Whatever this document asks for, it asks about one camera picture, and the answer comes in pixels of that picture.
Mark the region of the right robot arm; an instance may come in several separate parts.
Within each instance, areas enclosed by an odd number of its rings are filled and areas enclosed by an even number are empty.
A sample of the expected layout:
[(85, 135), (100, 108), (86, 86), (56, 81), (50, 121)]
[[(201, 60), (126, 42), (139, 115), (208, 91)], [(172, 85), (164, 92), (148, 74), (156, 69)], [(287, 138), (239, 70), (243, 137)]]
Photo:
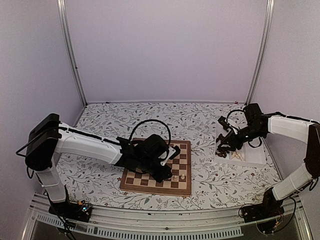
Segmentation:
[(217, 137), (218, 153), (240, 150), (254, 140), (266, 140), (283, 180), (264, 192), (258, 213), (269, 218), (278, 203), (308, 188), (312, 191), (320, 180), (320, 123), (281, 113), (263, 113), (258, 103), (231, 110), (218, 123), (227, 131)]

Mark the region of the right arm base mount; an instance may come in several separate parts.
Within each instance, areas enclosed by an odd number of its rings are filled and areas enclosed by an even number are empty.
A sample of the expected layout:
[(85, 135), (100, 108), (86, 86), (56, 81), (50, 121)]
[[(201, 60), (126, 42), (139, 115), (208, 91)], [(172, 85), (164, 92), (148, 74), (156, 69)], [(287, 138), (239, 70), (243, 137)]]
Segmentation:
[(238, 216), (245, 223), (256, 222), (258, 231), (264, 235), (273, 234), (283, 221), (285, 210), (282, 204), (267, 208), (263, 203), (243, 204), (238, 210)]

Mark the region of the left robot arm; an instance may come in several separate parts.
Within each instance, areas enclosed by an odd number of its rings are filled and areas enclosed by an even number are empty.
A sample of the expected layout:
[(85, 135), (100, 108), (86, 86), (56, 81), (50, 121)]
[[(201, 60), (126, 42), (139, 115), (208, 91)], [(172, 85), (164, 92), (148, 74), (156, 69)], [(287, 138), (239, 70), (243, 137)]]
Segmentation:
[(140, 170), (160, 183), (172, 176), (168, 160), (180, 154), (170, 144), (170, 140), (157, 134), (144, 140), (134, 140), (131, 136), (107, 139), (72, 128), (61, 122), (58, 114), (51, 113), (29, 133), (27, 144), (15, 154), (23, 157), (27, 168), (37, 174), (55, 209), (63, 217), (70, 217), (74, 205), (68, 201), (68, 191), (57, 172), (55, 153), (93, 158), (130, 171)]

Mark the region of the wooden chess board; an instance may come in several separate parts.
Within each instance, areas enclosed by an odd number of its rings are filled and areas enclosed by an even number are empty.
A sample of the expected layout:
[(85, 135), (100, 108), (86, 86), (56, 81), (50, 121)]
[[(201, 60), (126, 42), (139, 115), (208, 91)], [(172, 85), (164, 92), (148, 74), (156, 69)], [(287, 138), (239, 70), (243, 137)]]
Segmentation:
[(149, 172), (123, 170), (120, 189), (125, 192), (189, 197), (192, 193), (191, 142), (172, 140), (169, 158)]

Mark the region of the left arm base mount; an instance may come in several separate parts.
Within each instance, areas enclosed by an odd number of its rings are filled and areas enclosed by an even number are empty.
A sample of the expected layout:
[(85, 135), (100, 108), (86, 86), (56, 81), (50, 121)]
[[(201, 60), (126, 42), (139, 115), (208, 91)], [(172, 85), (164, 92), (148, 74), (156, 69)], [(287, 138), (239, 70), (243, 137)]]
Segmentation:
[(64, 202), (52, 202), (49, 199), (49, 213), (60, 218), (71, 219), (88, 223), (92, 214), (92, 204), (82, 200), (77, 203), (70, 202), (68, 199)]

